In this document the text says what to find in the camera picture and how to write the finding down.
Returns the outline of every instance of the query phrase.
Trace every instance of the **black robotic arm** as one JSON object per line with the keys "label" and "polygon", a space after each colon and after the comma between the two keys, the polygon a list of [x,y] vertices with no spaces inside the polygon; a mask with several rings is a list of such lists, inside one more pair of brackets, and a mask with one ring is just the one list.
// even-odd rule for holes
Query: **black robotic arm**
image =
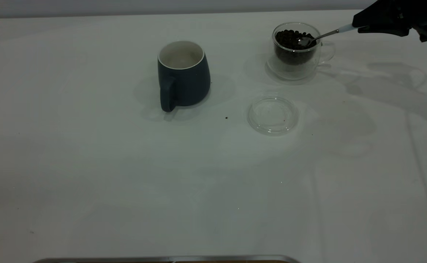
{"label": "black robotic arm", "polygon": [[427,0],[377,0],[354,16],[359,33],[387,33],[405,37],[414,28],[427,41]]}

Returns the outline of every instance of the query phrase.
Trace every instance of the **glass cup handle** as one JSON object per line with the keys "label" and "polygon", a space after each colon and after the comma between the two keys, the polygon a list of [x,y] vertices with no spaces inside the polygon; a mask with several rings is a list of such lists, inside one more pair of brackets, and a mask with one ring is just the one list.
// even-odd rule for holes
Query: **glass cup handle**
{"label": "glass cup handle", "polygon": [[330,41],[323,41],[321,43],[321,58],[319,59],[319,64],[324,64],[329,62],[335,55],[335,44]]}

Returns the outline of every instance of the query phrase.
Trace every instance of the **spoon handle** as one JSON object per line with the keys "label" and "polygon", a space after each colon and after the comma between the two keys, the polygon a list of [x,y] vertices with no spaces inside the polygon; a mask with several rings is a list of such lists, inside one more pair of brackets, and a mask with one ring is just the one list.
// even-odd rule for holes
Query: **spoon handle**
{"label": "spoon handle", "polygon": [[320,36],[316,37],[314,40],[318,40],[318,39],[321,39],[323,37],[328,37],[329,35],[334,35],[334,34],[337,34],[337,33],[344,33],[344,32],[350,31],[350,30],[354,30],[354,29],[357,29],[357,28],[354,27],[354,26],[352,26],[352,24],[346,25],[346,26],[340,27],[337,30],[331,31],[331,32],[329,32],[327,34],[320,35]]}

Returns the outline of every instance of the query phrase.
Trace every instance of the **white wall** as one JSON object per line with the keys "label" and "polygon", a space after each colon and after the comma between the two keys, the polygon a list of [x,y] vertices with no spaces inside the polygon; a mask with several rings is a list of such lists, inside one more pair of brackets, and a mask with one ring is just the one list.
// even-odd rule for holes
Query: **white wall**
{"label": "white wall", "polygon": [[0,17],[360,9],[375,0],[0,0]]}

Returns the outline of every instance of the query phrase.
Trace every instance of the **coffee beans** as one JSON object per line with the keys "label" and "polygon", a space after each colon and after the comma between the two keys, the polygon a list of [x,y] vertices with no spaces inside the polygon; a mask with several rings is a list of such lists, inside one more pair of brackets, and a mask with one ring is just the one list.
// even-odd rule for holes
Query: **coffee beans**
{"label": "coffee beans", "polygon": [[306,52],[299,52],[299,50],[312,48],[317,44],[317,42],[313,41],[308,46],[303,46],[298,43],[298,40],[302,37],[314,38],[311,34],[307,34],[306,32],[300,33],[293,30],[277,32],[275,34],[275,40],[277,43],[279,43],[282,47],[297,50],[295,52],[285,50],[282,47],[275,45],[274,50],[277,57],[287,65],[301,65],[312,59],[316,49],[312,49]]}

